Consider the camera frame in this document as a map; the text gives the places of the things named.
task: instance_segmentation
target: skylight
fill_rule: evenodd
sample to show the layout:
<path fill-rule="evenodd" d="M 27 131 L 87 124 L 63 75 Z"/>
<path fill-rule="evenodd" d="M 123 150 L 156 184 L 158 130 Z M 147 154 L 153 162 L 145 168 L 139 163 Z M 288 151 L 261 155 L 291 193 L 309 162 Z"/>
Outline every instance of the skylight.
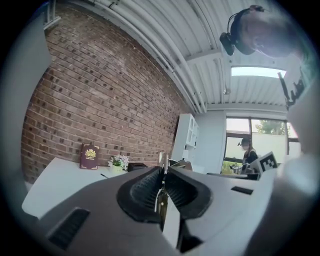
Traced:
<path fill-rule="evenodd" d="M 286 71 L 268 67 L 257 67 L 257 66 L 234 66 L 231 68 L 231 76 L 258 76 L 258 77 L 269 77 L 279 78 L 278 72 L 281 73 L 282 77 L 285 77 Z"/>

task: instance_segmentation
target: gold crest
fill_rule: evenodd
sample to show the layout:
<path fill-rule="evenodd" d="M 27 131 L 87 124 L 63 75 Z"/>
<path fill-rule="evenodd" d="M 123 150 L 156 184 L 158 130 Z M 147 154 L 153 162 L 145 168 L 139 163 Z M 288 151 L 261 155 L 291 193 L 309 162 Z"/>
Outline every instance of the gold crest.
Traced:
<path fill-rule="evenodd" d="M 96 152 L 93 150 L 93 149 L 87 149 L 86 152 L 85 152 L 85 155 L 87 157 L 91 157 L 91 158 L 95 158 L 96 157 Z"/>

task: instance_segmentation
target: book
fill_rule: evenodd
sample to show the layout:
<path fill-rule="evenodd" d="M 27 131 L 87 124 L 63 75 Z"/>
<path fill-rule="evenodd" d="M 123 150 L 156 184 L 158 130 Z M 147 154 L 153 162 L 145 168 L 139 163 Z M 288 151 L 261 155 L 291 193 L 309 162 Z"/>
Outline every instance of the book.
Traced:
<path fill-rule="evenodd" d="M 80 168 L 90 170 L 98 169 L 98 152 L 98 146 L 82 143 L 80 153 Z"/>

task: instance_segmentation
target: person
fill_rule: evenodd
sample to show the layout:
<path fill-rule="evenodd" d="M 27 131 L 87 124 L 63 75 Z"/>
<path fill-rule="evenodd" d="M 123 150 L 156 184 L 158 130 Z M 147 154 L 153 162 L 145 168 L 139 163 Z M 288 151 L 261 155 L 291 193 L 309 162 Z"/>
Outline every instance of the person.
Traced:
<path fill-rule="evenodd" d="M 259 52 L 270 58 L 284 58 L 293 54 L 300 61 L 304 88 L 319 82 L 318 55 L 300 26 L 286 15 L 251 5 L 235 14 L 230 41 L 245 55 Z"/>
<path fill-rule="evenodd" d="M 245 151 L 243 155 L 242 164 L 251 164 L 254 160 L 258 158 L 256 150 L 253 148 L 250 139 L 243 138 L 241 141 L 241 147 Z"/>

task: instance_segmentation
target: potted plant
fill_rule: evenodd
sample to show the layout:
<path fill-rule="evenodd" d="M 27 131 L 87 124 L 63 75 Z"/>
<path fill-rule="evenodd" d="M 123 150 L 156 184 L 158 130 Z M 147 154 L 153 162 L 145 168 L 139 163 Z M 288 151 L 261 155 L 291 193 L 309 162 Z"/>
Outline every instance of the potted plant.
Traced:
<path fill-rule="evenodd" d="M 116 155 L 111 157 L 111 161 L 108 161 L 109 167 L 114 172 L 121 172 L 122 170 L 126 170 L 129 164 L 129 157 L 124 155 Z"/>

